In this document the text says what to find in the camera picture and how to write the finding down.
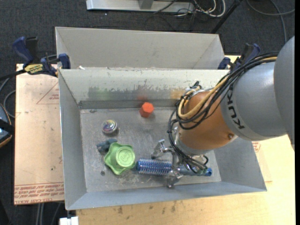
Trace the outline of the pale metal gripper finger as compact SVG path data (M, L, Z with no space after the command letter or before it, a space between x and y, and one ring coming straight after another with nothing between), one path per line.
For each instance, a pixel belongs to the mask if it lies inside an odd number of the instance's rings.
M158 141L157 145L155 146L151 158L156 159L159 157L162 157L166 152L168 151L168 148L165 146L165 140L161 139Z
M183 174L177 170L172 169L166 177L167 187L172 188L183 177Z

